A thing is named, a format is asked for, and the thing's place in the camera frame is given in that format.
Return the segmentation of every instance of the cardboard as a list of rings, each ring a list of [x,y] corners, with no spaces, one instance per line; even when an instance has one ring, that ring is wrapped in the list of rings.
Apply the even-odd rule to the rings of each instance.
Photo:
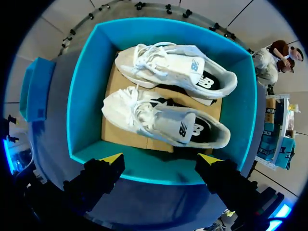
[[[122,76],[122,74],[116,68],[115,64],[113,64],[108,80],[105,97],[107,97],[113,92],[118,91],[119,89],[126,89],[129,86],[135,86],[135,84]],[[222,99],[217,100],[217,102],[212,104],[211,106],[205,106],[202,103],[199,103],[196,100],[192,99],[191,97],[176,91],[167,90],[159,87],[153,89],[145,89],[139,86],[139,89],[156,91],[166,99],[172,98],[176,103],[180,103],[187,107],[204,111],[217,120],[219,120],[220,118]],[[162,141],[147,138],[145,136],[141,136],[129,131],[122,130],[109,123],[104,116],[102,122],[102,140],[136,148],[153,149],[170,153],[173,152],[172,145]],[[206,150],[205,153],[211,154],[211,151]]]
[[[273,124],[276,111],[276,100],[266,99],[265,122]]]

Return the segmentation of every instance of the white shoelace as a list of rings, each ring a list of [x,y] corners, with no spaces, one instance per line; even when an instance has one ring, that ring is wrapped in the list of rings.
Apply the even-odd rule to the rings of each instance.
[[[138,86],[119,90],[119,93],[125,103],[131,108],[131,115],[128,117],[127,123],[130,126],[136,124],[139,129],[149,133],[145,128],[153,128],[156,114],[159,112],[153,109],[150,103],[161,103],[154,100],[138,100]]]
[[[167,60],[167,52],[164,50],[164,47],[167,45],[176,45],[171,42],[159,42],[151,46],[146,46],[144,44],[138,44],[134,51],[134,67],[137,69],[148,68],[158,76],[167,76],[167,72],[161,72],[156,69],[157,66],[165,67],[163,64],[152,63],[151,60],[154,56],[158,55],[164,57]]]

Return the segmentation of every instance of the new balance sneaker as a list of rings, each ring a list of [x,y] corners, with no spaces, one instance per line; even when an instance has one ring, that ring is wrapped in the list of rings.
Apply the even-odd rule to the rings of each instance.
[[[138,86],[118,90],[103,102],[103,115],[113,125],[173,146],[223,148],[230,140],[230,131],[208,114]]]
[[[135,84],[149,89],[158,84],[179,86],[205,105],[209,105],[208,99],[229,95],[237,86],[233,72],[207,58],[194,45],[139,44],[120,52],[115,65]]]

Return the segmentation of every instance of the table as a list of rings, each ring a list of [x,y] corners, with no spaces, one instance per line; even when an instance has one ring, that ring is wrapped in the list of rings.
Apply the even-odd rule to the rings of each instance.
[[[104,13],[104,20],[110,20]],[[169,17],[175,17],[175,10]],[[38,171],[56,186],[80,174],[83,166],[70,159],[66,138],[66,110],[72,74],[79,54],[92,28],[77,32],[62,55],[57,57],[48,96],[47,119],[30,123],[29,136],[34,144],[34,162]],[[247,176],[254,162],[263,132],[265,90],[257,86],[258,104],[255,131],[242,169]],[[203,185],[172,186],[120,179],[110,195],[103,195],[88,216],[136,230],[192,231],[211,225],[226,209],[217,195]]]

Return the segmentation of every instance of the teal object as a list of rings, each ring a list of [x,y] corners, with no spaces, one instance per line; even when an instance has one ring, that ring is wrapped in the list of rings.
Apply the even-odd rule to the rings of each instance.
[[[101,140],[103,100],[117,51],[167,41],[194,44],[209,58],[238,77],[235,91],[222,101],[220,121],[231,131],[230,143],[215,150],[217,158],[231,158],[241,170],[253,136],[257,83],[251,55],[231,40],[192,24],[158,18],[129,18],[97,24],[75,67],[67,105],[70,157],[80,163],[124,153],[122,178],[155,184],[204,184],[193,160],[162,161],[169,153],[138,149]]]
[[[284,137],[275,165],[282,168],[287,168],[289,163],[290,167],[291,158],[293,157],[291,155],[292,150],[295,150],[295,140],[292,138]]]
[[[36,58],[26,69],[19,111],[27,122],[46,119],[47,99],[55,63]]]

